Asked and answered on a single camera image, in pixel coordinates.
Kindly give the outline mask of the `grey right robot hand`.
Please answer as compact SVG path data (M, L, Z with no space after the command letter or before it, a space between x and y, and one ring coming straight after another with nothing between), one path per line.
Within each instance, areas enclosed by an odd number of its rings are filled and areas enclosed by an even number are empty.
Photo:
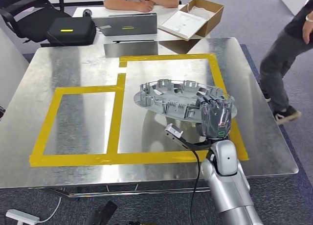
M201 123L195 125L199 135L209 139L225 139L230 132L232 98L203 95L197 98L196 106L201 113Z

